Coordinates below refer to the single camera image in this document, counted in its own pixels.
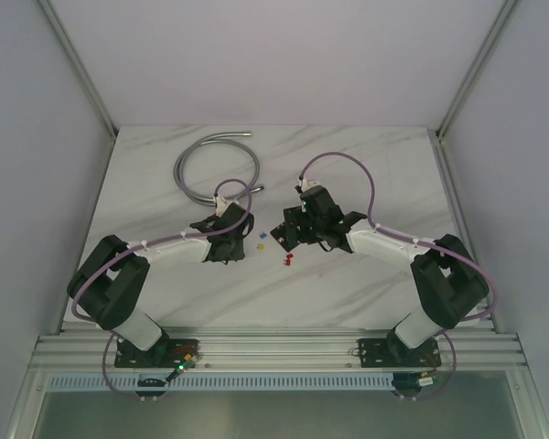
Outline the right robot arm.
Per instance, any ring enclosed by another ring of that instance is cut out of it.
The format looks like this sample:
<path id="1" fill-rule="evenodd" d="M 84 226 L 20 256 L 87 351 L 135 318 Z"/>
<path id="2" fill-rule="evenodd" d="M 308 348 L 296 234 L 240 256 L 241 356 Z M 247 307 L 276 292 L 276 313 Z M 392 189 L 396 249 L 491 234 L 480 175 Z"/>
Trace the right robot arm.
<path id="1" fill-rule="evenodd" d="M 446 234 L 423 244 L 397 231 L 366 227 L 365 214 L 343 213 L 321 185 L 301 189 L 299 199 L 270 231 L 286 252 L 300 244 L 317 244 L 326 252 L 339 249 L 411 269 L 420 306 L 387 336 L 387 354 L 394 363 L 410 363 L 423 343 L 456 327 L 487 296 L 487 282 L 458 237 Z"/>

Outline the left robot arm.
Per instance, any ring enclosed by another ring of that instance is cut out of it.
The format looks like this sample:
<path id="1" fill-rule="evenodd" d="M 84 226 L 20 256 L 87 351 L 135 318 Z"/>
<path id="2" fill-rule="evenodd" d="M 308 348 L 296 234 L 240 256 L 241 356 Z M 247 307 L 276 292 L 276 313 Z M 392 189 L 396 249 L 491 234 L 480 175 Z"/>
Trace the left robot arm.
<path id="1" fill-rule="evenodd" d="M 137 307 L 152 263 L 238 262 L 244 258 L 243 240 L 253 225 L 248 209 L 228 202 L 177 235 L 136 243 L 108 235 L 68 284 L 72 314 L 131 343 L 148 368 L 160 367 L 169 353 L 166 333 Z"/>

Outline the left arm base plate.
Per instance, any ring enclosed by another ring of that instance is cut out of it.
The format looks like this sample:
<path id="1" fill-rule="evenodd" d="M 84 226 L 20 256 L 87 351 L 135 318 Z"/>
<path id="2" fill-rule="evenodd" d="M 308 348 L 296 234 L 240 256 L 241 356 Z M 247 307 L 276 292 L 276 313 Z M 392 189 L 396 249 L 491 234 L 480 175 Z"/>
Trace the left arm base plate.
<path id="1" fill-rule="evenodd" d="M 114 366 L 117 369 L 173 369 L 185 362 L 187 354 L 199 351 L 195 338 L 162 338 L 144 351 L 127 340 L 116 342 Z"/>

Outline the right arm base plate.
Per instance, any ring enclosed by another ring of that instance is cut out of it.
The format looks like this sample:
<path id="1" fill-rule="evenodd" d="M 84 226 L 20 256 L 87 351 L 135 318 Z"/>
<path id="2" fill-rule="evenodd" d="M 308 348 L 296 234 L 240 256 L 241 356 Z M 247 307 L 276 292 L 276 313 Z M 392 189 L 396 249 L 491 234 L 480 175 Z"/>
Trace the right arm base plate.
<path id="1" fill-rule="evenodd" d="M 365 369 L 436 369 L 442 365 L 434 338 L 417 348 L 407 348 L 398 339 L 360 338 L 355 354 Z"/>

